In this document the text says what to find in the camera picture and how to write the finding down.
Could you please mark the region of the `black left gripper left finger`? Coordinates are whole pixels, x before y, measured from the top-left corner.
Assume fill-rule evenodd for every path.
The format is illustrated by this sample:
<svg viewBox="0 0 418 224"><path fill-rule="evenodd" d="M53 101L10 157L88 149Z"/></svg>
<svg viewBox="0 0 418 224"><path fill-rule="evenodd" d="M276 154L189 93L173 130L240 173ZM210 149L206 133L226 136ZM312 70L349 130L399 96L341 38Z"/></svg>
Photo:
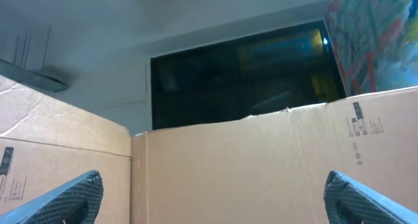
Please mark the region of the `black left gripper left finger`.
<svg viewBox="0 0 418 224"><path fill-rule="evenodd" d="M1 215L8 224L92 224L103 199L99 171L88 171L67 183Z"/></svg>

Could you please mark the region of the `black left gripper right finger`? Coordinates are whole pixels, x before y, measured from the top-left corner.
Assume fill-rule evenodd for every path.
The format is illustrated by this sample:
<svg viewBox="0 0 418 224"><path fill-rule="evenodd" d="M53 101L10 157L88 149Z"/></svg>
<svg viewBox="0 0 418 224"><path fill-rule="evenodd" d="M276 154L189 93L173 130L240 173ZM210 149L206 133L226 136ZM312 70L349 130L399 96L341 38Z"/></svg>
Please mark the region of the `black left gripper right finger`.
<svg viewBox="0 0 418 224"><path fill-rule="evenodd" d="M323 198L330 224L417 223L417 213L339 171L329 172Z"/></svg>

